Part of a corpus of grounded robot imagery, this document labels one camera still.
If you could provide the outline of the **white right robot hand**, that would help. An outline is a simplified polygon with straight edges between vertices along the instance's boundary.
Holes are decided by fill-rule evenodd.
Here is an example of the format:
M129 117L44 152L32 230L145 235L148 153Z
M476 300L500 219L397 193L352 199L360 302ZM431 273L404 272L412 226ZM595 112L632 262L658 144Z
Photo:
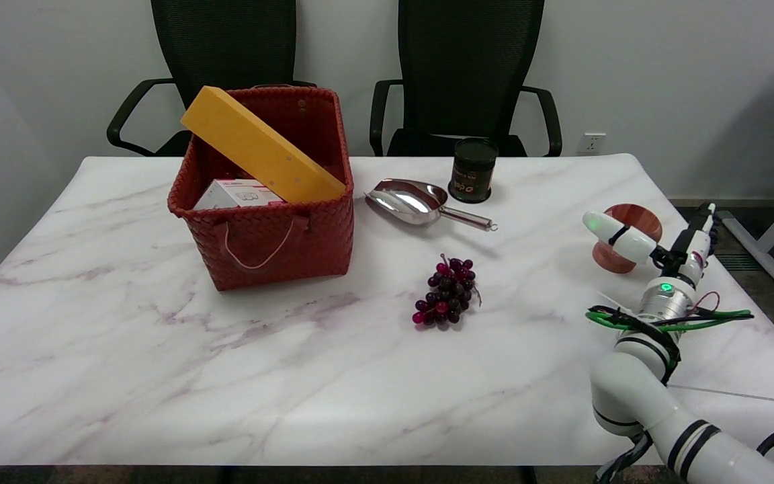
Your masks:
M662 224L644 206L618 204L604 212L588 211L583 224L596 236L592 257L614 274L627 274L651 261L663 278L676 278L697 288L718 242L716 205L704 202L673 245L660 245Z

